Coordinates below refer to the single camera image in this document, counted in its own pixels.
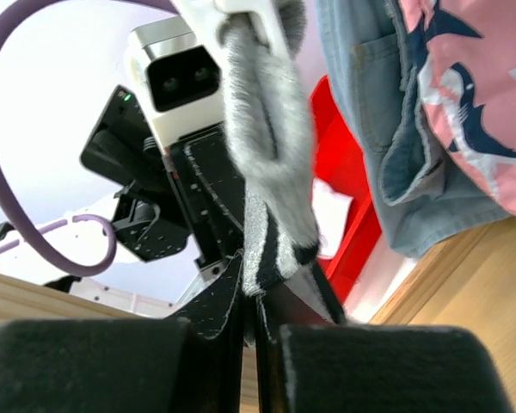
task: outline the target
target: gray sock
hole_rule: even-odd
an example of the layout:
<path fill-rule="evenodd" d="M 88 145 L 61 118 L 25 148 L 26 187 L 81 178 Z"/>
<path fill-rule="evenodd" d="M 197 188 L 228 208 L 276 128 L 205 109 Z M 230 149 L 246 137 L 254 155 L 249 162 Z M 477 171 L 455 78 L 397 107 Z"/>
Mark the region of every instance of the gray sock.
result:
<path fill-rule="evenodd" d="M 304 37 L 304 4 L 281 0 L 279 12 L 294 56 Z M 247 185 L 243 291 L 256 295 L 316 258 L 315 139 L 295 63 L 258 44 L 243 15 L 232 18 L 224 41 L 226 145 Z"/>

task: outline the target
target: clothing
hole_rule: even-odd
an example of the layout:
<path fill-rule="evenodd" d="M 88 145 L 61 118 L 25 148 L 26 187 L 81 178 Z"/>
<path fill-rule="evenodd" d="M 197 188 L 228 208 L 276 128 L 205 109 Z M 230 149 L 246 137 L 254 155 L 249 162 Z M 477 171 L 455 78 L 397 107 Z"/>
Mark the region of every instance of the clothing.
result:
<path fill-rule="evenodd" d="M 304 4 L 280 0 L 279 13 L 294 56 L 304 37 Z M 256 295 L 315 261 L 315 138 L 294 61 L 258 44 L 243 15 L 230 20 L 224 49 L 225 143 L 246 184 L 243 292 Z"/>
<path fill-rule="evenodd" d="M 508 216 L 450 159 L 418 99 L 396 0 L 317 0 L 333 96 L 365 157 L 389 246 L 420 257 L 437 242 Z"/>
<path fill-rule="evenodd" d="M 516 215 L 516 0 L 401 0 L 429 125 Z"/>

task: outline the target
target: cable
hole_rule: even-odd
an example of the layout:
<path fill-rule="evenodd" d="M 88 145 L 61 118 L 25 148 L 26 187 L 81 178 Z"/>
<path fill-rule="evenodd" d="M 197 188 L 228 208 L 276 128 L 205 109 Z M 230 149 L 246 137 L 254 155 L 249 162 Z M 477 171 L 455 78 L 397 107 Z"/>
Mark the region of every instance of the cable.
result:
<path fill-rule="evenodd" d="M 17 0 L 11 4 L 0 15 L 0 51 L 6 40 L 11 36 L 16 28 L 19 27 L 26 19 L 38 11 L 51 6 L 55 3 L 61 3 L 66 0 Z M 170 13 L 175 13 L 175 8 L 166 0 L 116 0 L 124 3 L 135 3 L 143 6 L 162 9 Z M 8 218 L 9 222 L 15 227 L 24 240 L 38 253 L 42 258 L 50 262 L 53 266 L 65 271 L 67 274 L 88 277 L 97 275 L 105 271 L 114 260 L 116 253 L 116 239 L 111 225 L 103 218 L 91 216 L 92 220 L 96 220 L 103 225 L 108 238 L 107 255 L 105 258 L 92 266 L 83 266 L 73 262 L 59 253 L 53 248 L 36 229 L 30 218 L 27 216 L 19 201 L 15 197 L 11 187 L 3 175 L 0 168 L 0 207 Z"/>
<path fill-rule="evenodd" d="M 112 256 L 114 258 L 115 254 L 116 254 L 117 243 L 116 243 L 116 239 L 114 236 L 114 229 L 111 226 L 111 224 L 109 223 L 109 221 L 107 221 L 103 217 L 99 217 L 97 215 L 93 215 L 93 214 L 89 214 L 89 213 L 86 213 L 83 215 L 75 215 L 74 217 L 72 217 L 72 221 L 75 223 L 76 222 L 84 222 L 84 221 L 86 221 L 86 222 L 87 221 L 95 221 L 98 224 L 101 224 L 101 226 L 103 227 L 103 230 L 105 231 L 105 235 L 106 235 L 107 239 L 114 240 L 114 242 L 112 242 L 112 243 L 109 242 L 108 247 L 107 247 L 106 256 Z M 44 235 L 44 234 L 47 234 L 48 232 L 57 230 L 68 224 L 69 224 L 69 221 L 67 219 L 60 219 L 59 221 L 52 222 L 51 224 L 48 224 L 48 225 L 43 226 L 42 228 L 39 228 L 38 232 L 41 235 Z M 14 249 L 15 247 L 18 247 L 20 244 L 21 244 L 21 240 L 16 239 L 14 241 L 11 241 L 9 243 L 1 245 L 0 246 L 0 255 L 3 254 L 4 252 L 8 252 L 8 251 Z"/>

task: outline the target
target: wooden surface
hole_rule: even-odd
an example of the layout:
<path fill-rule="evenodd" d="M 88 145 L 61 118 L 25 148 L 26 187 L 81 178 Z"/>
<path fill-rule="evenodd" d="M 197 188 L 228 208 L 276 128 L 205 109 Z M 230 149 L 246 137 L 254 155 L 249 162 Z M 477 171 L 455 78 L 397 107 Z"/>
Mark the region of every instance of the wooden surface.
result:
<path fill-rule="evenodd" d="M 473 331 L 493 355 L 516 409 L 516 219 L 433 247 L 372 322 Z"/>
<path fill-rule="evenodd" d="M 0 275 L 0 324 L 16 318 L 136 317 L 50 288 Z M 258 412 L 255 354 L 245 349 L 241 412 Z"/>

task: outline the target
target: camera lens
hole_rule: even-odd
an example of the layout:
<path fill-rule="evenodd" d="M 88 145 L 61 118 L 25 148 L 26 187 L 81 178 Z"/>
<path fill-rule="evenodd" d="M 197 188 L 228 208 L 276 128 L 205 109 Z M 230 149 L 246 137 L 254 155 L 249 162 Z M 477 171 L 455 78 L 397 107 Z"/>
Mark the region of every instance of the camera lens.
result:
<path fill-rule="evenodd" d="M 163 90 L 167 93 L 174 92 L 176 89 L 178 89 L 179 85 L 180 85 L 180 81 L 178 79 L 176 79 L 175 77 L 171 77 L 164 81 Z"/>
<path fill-rule="evenodd" d="M 207 67 L 201 67 L 195 72 L 195 80 L 202 82 L 210 77 L 211 71 Z"/>

